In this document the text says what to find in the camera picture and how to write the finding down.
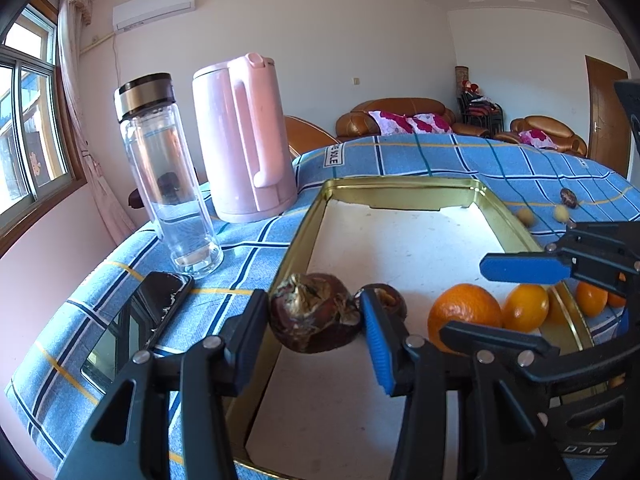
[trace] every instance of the curtain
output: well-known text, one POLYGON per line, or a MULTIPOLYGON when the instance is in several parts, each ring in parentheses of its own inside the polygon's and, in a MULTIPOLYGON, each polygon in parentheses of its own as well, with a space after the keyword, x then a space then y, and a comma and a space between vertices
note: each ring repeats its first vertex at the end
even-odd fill
POLYGON ((120 244, 133 231, 135 225, 124 211, 107 181, 100 163, 89 149, 84 137, 82 103, 78 79, 80 33, 82 24, 91 22, 91 0, 60 0, 58 13, 58 59, 62 72, 62 85, 71 118, 71 129, 82 160, 82 168, 91 188, 100 216, 113 240, 120 244))

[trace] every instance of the smartphone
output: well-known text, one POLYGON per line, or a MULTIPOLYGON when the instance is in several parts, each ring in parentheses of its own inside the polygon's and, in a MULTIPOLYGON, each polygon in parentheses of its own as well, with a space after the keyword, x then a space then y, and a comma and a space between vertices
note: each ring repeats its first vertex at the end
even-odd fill
POLYGON ((111 321, 82 364, 87 381, 106 393, 138 350, 153 346, 193 287, 193 277, 150 272, 111 321))

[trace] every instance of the air conditioner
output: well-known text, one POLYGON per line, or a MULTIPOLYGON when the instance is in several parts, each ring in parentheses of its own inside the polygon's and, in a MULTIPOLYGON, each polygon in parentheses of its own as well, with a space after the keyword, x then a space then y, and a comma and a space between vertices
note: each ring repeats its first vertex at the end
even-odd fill
POLYGON ((113 7, 113 31, 117 34, 195 8, 195 0, 131 0, 113 7))

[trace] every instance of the leather armchair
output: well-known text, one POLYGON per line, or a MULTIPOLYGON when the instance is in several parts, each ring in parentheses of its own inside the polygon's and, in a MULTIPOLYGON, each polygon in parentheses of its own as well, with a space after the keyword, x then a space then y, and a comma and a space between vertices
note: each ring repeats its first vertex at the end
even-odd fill
POLYGON ((511 121, 511 131, 496 134, 494 139, 503 140, 504 142, 520 143, 519 132, 527 130, 542 130, 558 147, 561 153, 569 155, 587 156, 587 144, 582 137, 575 134, 566 124, 543 115, 531 115, 523 119, 514 119, 511 121))
POLYGON ((299 117, 284 116, 284 123, 292 159, 318 148, 340 144, 319 126, 299 117))
POLYGON ((444 104, 435 99, 425 97, 388 97, 366 101, 353 107, 335 123, 337 139, 352 140, 357 137, 379 135, 380 129, 376 121, 367 113, 382 110, 398 115, 413 116, 415 114, 438 114, 450 124, 454 133, 473 137, 491 137, 486 128, 456 122, 456 115, 444 104))

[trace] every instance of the glass water bottle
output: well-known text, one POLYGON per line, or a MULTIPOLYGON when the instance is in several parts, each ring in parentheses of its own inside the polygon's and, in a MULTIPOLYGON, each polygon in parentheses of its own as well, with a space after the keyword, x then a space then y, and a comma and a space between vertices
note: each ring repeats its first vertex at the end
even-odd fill
POLYGON ((205 206, 171 76, 151 74, 115 91, 122 139, 156 233, 180 272, 200 278, 222 262, 205 206))

